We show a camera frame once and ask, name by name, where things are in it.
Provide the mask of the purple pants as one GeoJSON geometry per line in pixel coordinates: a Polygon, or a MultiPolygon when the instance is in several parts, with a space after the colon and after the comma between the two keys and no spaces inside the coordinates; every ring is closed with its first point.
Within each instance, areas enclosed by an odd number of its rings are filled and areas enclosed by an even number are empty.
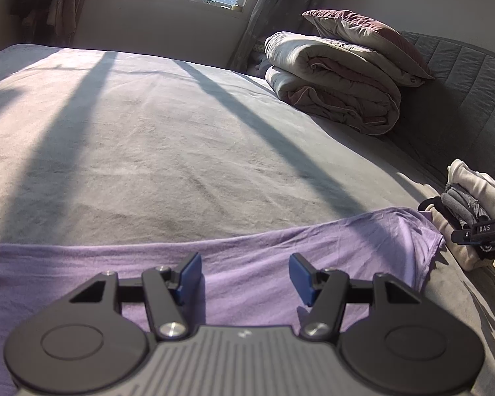
{"type": "Polygon", "coordinates": [[[443,243],[428,214],[386,208],[329,223],[218,240],[76,247],[0,244],[0,395],[14,391],[2,357],[10,331],[100,272],[137,277],[148,268],[176,266],[199,253],[203,279],[196,323],[298,327],[305,309],[289,279],[292,254],[353,279],[387,273],[420,290],[443,243]]]}

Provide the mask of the hanging dark clothes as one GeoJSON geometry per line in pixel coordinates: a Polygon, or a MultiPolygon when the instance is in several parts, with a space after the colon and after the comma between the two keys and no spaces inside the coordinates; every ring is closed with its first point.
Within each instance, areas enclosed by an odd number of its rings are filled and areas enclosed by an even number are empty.
{"type": "Polygon", "coordinates": [[[14,0],[11,13],[25,43],[65,46],[77,29],[76,0],[14,0]]]}

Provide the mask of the folded cream garment top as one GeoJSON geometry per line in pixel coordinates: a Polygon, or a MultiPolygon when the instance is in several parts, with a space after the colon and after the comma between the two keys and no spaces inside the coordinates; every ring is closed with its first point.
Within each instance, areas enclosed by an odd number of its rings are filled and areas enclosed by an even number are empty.
{"type": "Polygon", "coordinates": [[[448,183],[460,184],[495,219],[495,180],[489,174],[471,170],[464,161],[455,159],[448,165],[448,183]]]}

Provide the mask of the folded grey garment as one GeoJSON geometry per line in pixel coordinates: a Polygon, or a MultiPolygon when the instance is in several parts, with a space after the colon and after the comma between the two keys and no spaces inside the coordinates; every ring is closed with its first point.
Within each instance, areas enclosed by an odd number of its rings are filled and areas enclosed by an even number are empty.
{"type": "Polygon", "coordinates": [[[485,208],[460,184],[447,184],[441,194],[441,201],[462,228],[490,220],[485,208]]]}

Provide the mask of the grey quilted headboard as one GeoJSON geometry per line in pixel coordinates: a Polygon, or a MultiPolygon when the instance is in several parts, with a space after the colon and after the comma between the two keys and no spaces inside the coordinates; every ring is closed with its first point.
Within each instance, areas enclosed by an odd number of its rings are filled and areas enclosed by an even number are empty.
{"type": "Polygon", "coordinates": [[[445,183],[456,158],[495,179],[495,53],[458,40],[403,35],[434,78],[401,91],[401,115],[388,137],[445,183]]]}

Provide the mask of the grey bed sheet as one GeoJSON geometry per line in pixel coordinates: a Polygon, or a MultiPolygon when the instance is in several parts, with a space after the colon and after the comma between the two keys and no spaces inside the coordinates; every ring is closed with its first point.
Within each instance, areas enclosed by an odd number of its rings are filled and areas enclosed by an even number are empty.
{"type": "MultiPolygon", "coordinates": [[[[389,140],[308,116],[266,82],[119,52],[0,52],[0,244],[122,246],[329,223],[436,195],[389,140]]],[[[485,345],[495,395],[495,266],[436,252],[423,288],[485,345]]]]}

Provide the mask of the folded beige pink quilt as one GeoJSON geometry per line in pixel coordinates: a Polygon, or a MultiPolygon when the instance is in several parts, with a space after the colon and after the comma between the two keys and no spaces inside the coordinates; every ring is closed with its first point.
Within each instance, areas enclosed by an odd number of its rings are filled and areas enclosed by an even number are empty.
{"type": "Polygon", "coordinates": [[[279,99],[364,134],[379,136],[400,117],[401,70],[370,48],[289,31],[265,40],[265,79],[279,99]]]}

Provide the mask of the pink pillow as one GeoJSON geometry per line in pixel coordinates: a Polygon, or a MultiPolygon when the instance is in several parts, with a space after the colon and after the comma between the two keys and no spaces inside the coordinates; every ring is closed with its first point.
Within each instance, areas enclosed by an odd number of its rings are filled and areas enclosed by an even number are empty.
{"type": "Polygon", "coordinates": [[[314,25],[319,36],[359,47],[363,58],[373,61],[401,86],[417,88],[434,79],[417,48],[379,20],[333,9],[309,10],[302,16],[314,25]]]}

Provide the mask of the grey patterned curtain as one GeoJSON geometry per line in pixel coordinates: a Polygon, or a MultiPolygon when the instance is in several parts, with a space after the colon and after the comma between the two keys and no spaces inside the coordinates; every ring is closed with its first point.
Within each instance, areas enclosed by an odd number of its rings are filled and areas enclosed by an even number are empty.
{"type": "Polygon", "coordinates": [[[304,32],[308,23],[302,13],[318,8],[321,2],[322,0],[256,0],[228,68],[245,73],[255,46],[264,43],[275,32],[304,32]]]}

